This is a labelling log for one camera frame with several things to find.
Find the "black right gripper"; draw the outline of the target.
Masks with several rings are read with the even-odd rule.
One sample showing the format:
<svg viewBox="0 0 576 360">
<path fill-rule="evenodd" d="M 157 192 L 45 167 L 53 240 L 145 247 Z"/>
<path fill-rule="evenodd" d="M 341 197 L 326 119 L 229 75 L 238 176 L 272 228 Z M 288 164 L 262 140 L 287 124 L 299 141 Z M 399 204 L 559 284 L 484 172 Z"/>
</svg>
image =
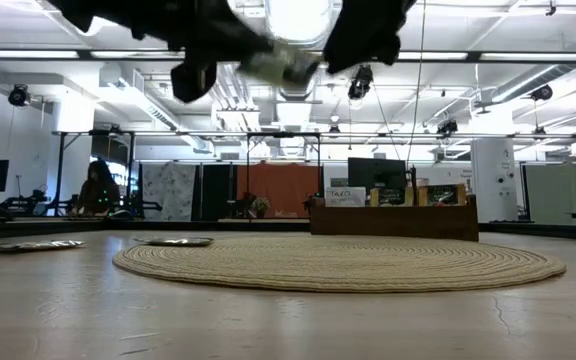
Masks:
<svg viewBox="0 0 576 360">
<path fill-rule="evenodd" d="M 369 50 L 399 50 L 399 31 L 416 3 L 417 0 L 342 0 L 335 23 L 335 42 L 327 42 L 323 50 L 327 72 L 336 74 L 370 62 Z"/>
</svg>

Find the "grey marbled partition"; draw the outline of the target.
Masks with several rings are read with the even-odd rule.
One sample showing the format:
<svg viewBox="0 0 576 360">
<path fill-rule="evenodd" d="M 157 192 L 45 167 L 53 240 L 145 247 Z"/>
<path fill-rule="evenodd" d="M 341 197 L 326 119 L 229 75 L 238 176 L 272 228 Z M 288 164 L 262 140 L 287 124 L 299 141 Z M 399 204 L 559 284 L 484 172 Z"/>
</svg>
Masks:
<svg viewBox="0 0 576 360">
<path fill-rule="evenodd" d="M 192 219 L 196 167 L 167 162 L 142 166 L 145 202 L 156 202 L 160 210 L 145 210 L 147 221 L 189 222 Z"/>
</svg>

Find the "pale green partition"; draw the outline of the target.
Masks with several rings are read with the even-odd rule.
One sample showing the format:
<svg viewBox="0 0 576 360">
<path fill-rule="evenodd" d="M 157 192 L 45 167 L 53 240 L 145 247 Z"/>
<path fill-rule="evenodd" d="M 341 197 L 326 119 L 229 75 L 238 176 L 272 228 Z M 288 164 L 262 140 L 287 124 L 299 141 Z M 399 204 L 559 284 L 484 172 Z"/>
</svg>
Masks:
<svg viewBox="0 0 576 360">
<path fill-rule="evenodd" d="M 576 164 L 526 165 L 524 172 L 530 220 L 576 225 Z"/>
</svg>

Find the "orange partition wall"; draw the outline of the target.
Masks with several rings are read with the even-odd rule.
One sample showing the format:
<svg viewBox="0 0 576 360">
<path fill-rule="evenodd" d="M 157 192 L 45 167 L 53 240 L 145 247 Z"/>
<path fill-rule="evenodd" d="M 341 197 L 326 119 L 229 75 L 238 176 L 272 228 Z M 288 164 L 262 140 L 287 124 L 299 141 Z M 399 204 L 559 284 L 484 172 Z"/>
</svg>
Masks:
<svg viewBox="0 0 576 360">
<path fill-rule="evenodd" d="M 264 219 L 308 218 L 304 202 L 319 191 L 321 180 L 317 166 L 299 164 L 255 164 L 237 167 L 237 199 L 269 203 Z"/>
</svg>

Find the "round woven straw placemat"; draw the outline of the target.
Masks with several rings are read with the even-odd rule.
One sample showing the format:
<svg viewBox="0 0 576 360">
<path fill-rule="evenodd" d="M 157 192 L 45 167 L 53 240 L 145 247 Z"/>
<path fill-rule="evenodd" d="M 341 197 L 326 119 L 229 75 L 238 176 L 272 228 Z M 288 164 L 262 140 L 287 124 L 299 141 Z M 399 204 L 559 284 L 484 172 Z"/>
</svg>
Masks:
<svg viewBox="0 0 576 360">
<path fill-rule="evenodd" d="M 116 267 L 161 280 L 323 293 L 421 293 L 510 287 L 566 271 L 556 257 L 478 242 L 259 235 L 207 247 L 137 245 Z"/>
</svg>

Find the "white orange Tazo tea packet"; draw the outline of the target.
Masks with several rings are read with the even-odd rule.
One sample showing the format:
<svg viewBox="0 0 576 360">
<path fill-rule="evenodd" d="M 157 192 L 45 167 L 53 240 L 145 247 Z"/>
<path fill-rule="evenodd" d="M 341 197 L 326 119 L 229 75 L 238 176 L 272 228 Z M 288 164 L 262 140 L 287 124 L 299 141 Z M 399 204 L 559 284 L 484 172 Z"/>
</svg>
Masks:
<svg viewBox="0 0 576 360">
<path fill-rule="evenodd" d="M 366 189 L 364 187 L 328 187 L 325 190 L 326 207 L 364 207 Z"/>
</svg>

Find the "person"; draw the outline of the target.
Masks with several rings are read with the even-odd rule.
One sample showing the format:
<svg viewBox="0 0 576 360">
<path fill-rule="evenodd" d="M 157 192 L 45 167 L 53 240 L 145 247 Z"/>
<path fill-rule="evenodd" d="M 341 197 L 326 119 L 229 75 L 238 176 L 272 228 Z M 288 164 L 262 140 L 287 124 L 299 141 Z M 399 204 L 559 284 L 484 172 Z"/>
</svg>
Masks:
<svg viewBox="0 0 576 360">
<path fill-rule="evenodd" d="M 91 162 L 72 216 L 107 216 L 119 203 L 119 186 L 114 181 L 108 165 L 103 160 Z"/>
</svg>

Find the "brown wooden tea organizer box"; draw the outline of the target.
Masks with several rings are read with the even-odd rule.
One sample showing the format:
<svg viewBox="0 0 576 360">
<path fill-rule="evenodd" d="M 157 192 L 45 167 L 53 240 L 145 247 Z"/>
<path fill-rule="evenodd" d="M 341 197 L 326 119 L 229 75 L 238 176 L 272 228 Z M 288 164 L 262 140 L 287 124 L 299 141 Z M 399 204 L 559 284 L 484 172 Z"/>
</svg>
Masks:
<svg viewBox="0 0 576 360">
<path fill-rule="evenodd" d="M 389 236 L 478 242 L 476 204 L 410 207 L 315 207 L 312 235 Z"/>
</svg>

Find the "green tea packet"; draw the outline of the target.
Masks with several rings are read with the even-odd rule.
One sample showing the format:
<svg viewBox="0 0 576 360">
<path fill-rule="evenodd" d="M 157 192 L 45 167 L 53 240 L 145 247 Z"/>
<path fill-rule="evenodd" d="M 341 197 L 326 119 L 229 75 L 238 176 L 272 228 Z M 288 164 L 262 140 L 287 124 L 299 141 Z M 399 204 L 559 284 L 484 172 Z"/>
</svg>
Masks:
<svg viewBox="0 0 576 360">
<path fill-rule="evenodd" d="M 214 240 L 206 237 L 145 237 L 134 238 L 142 244 L 149 246 L 169 246 L 169 247 L 207 247 Z"/>
<path fill-rule="evenodd" d="M 370 192 L 371 207 L 408 207 L 413 205 L 414 191 L 407 188 L 374 188 Z"/>
<path fill-rule="evenodd" d="M 321 57 L 298 47 L 275 42 L 268 52 L 257 52 L 240 62 L 237 71 L 279 87 L 306 87 Z"/>
<path fill-rule="evenodd" d="M 84 245 L 83 241 L 59 240 L 59 241 L 35 241 L 0 244 L 1 253 L 23 253 L 38 251 L 56 251 L 79 248 Z"/>
</svg>

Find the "white pillar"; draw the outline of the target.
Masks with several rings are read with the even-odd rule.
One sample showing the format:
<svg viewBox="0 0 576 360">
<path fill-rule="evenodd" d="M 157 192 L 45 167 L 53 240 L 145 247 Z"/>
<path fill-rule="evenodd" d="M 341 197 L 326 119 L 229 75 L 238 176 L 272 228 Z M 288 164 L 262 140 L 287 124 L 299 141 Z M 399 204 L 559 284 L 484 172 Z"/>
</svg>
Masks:
<svg viewBox="0 0 576 360">
<path fill-rule="evenodd" d="M 509 138 L 483 138 L 471 143 L 473 191 L 478 220 L 515 221 L 517 187 L 513 143 Z"/>
</svg>

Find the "black background rig frame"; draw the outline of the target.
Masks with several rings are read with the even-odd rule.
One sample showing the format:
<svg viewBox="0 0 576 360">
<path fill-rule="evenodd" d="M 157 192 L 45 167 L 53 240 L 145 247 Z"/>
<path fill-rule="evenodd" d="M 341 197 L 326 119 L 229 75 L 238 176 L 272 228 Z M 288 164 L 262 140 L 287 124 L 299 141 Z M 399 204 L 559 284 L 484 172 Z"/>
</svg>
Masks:
<svg viewBox="0 0 576 360">
<path fill-rule="evenodd" d="M 322 136 L 318 132 L 248 132 L 245 135 L 245 165 L 299 164 L 317 166 L 321 180 L 319 191 L 304 202 L 309 217 L 312 200 L 322 192 L 323 171 L 321 163 Z M 305 220 L 307 218 L 270 218 L 281 220 Z"/>
<path fill-rule="evenodd" d="M 67 131 L 54 131 L 53 135 L 59 137 L 59 151 L 58 151 L 58 163 L 57 163 L 57 170 L 56 170 L 56 185 L 55 185 L 55 194 L 54 198 L 51 202 L 46 205 L 45 208 L 45 215 L 48 214 L 49 210 L 53 210 L 54 217 L 63 217 L 66 213 L 62 213 L 62 210 L 70 211 L 72 207 L 75 205 L 72 201 L 62 201 L 61 200 L 61 193 L 62 193 L 62 186 L 63 186 L 63 174 L 64 174 L 64 159 L 66 149 L 76 142 L 81 137 L 104 137 L 108 143 L 111 142 L 113 137 L 128 137 L 129 138 L 129 145 L 128 145 L 128 153 L 127 153 L 127 164 L 126 164 L 126 185 L 120 186 L 120 199 L 116 203 L 116 205 L 124 210 L 131 210 L 133 208 L 133 203 L 131 200 L 132 197 L 132 175 L 133 175 L 133 164 L 134 160 L 134 151 L 136 146 L 136 132 L 135 131 L 128 131 L 128 130 L 121 130 L 118 127 L 111 127 L 108 130 L 104 129 L 92 129 L 89 131 L 79 131 L 79 132 L 67 132 Z"/>
</svg>

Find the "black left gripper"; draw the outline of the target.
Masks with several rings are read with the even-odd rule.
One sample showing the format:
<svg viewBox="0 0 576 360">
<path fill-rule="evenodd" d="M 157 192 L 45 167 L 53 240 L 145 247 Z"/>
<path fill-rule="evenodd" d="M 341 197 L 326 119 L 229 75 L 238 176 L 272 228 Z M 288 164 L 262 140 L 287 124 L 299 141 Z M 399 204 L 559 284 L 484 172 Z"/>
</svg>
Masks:
<svg viewBox="0 0 576 360">
<path fill-rule="evenodd" d="M 273 50 L 273 40 L 255 32 L 233 12 L 229 0 L 47 0 L 77 29 L 86 32 L 94 18 L 130 30 L 136 40 L 150 36 L 167 44 L 171 52 L 185 50 L 188 57 L 205 61 L 246 60 Z M 224 15 L 223 49 L 208 35 L 208 25 Z"/>
</svg>

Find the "black curtain partition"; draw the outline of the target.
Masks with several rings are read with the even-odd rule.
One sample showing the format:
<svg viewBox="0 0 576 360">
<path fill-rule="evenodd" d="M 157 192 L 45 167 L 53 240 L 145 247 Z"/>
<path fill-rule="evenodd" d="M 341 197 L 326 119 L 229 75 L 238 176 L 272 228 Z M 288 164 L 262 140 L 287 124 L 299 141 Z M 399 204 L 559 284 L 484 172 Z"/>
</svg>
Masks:
<svg viewBox="0 0 576 360">
<path fill-rule="evenodd" d="M 227 218 L 229 202 L 236 197 L 237 166 L 199 164 L 195 170 L 191 219 L 210 222 Z"/>
</svg>

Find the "white rectangular air duct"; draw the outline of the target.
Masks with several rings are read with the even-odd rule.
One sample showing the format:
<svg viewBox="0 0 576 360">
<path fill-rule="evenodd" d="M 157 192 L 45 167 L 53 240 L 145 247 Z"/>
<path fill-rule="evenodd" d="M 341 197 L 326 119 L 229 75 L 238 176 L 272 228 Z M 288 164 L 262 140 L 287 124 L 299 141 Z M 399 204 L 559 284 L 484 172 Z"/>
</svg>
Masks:
<svg viewBox="0 0 576 360">
<path fill-rule="evenodd" d="M 126 70 L 118 64 L 105 64 L 99 70 L 99 87 L 111 89 L 115 96 L 136 106 L 156 123 L 164 125 L 169 135 L 174 133 L 179 136 L 195 153 L 214 152 L 211 142 L 191 135 L 189 128 L 182 125 L 163 104 L 147 93 L 145 77 L 139 70 Z"/>
</svg>

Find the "black computer monitor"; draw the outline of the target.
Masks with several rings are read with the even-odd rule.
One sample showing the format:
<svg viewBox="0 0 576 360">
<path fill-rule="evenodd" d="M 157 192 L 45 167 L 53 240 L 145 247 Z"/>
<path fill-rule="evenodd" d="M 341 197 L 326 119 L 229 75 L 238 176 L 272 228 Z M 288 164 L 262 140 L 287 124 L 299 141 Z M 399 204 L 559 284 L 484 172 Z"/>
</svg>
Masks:
<svg viewBox="0 0 576 360">
<path fill-rule="evenodd" d="M 348 184 L 351 187 L 398 189 L 407 186 L 406 163 L 402 160 L 349 158 Z"/>
</svg>

